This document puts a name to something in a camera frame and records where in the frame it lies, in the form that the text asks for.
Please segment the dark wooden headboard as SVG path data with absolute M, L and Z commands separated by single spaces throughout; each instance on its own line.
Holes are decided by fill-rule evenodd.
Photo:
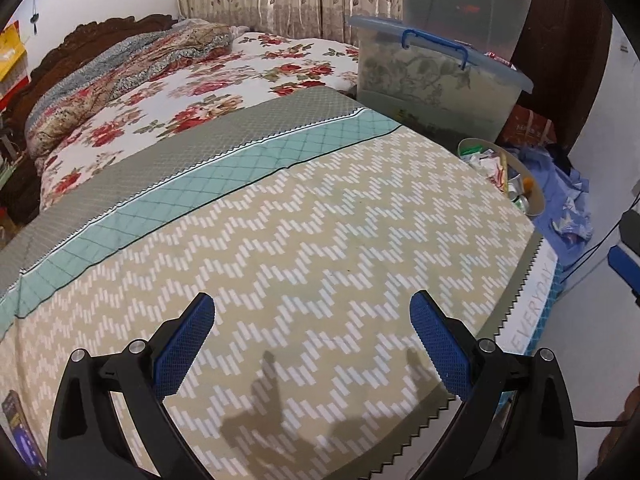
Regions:
M 1 113 L 1 133 L 15 141 L 21 152 L 26 151 L 26 119 L 46 91 L 119 41 L 144 32 L 170 29 L 175 22 L 168 14 L 151 14 L 140 20 L 128 16 L 78 26 L 43 58 L 30 73 L 29 84 L 9 100 L 8 107 Z M 36 176 L 35 164 L 26 159 L 2 185 L 1 208 L 12 221 L 24 226 L 38 214 L 39 189 L 40 177 Z

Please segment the round trash bin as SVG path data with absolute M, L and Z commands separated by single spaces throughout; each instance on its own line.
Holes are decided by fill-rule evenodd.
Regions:
M 467 138 L 459 142 L 460 159 L 488 180 L 529 218 L 544 212 L 544 193 L 533 174 L 505 148 L 483 139 Z

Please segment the red white snack wrapper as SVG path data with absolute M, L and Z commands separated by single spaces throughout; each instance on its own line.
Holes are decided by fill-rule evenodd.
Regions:
M 485 177 L 500 192 L 506 190 L 506 174 L 508 173 L 508 164 L 503 160 L 501 155 L 491 155 L 480 159 L 480 170 Z

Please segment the yellow red wall calendar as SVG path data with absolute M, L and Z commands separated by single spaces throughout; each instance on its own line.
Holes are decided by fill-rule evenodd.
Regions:
M 13 21 L 1 33 L 0 93 L 2 99 L 28 81 L 28 59 L 21 40 L 20 22 Z

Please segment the zigzag beige bed mat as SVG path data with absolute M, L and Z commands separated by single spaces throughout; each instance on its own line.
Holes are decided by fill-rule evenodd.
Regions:
M 425 136 L 323 88 L 238 110 L 64 196 L 1 253 L 1 401 L 46 460 L 70 355 L 150 340 L 205 292 L 214 325 L 163 400 L 214 479 L 408 479 L 459 401 L 414 331 L 428 292 L 527 353 L 559 259 Z

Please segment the blue patterned cloth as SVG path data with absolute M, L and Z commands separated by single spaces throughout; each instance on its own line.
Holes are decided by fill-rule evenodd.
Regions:
M 534 220 L 537 230 L 558 254 L 583 250 L 593 233 L 589 181 L 575 169 L 567 174 L 545 148 L 521 148 L 518 159 L 544 194 L 544 212 Z

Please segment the floral bed sheet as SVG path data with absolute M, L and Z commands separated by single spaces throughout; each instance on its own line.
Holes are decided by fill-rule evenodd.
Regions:
M 236 110 L 318 86 L 352 92 L 357 72 L 351 44 L 247 32 L 221 58 L 148 81 L 82 120 L 44 161 L 39 206 L 47 209 L 106 167 Z

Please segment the patterned pillow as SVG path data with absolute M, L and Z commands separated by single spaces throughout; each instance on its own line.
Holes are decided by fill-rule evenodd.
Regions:
M 73 130 L 146 82 L 231 52 L 248 26 L 187 18 L 170 29 L 130 36 L 47 89 L 24 125 L 32 160 L 48 156 Z

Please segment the dark wooden door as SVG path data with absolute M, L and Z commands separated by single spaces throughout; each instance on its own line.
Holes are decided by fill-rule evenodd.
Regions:
M 603 0 L 532 0 L 512 62 L 534 83 L 518 105 L 551 120 L 567 153 L 598 95 L 612 35 Z

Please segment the red cardboard box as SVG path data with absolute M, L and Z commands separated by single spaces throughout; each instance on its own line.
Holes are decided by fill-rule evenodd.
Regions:
M 556 135 L 550 119 L 515 105 L 498 140 L 515 146 L 547 146 L 555 144 Z

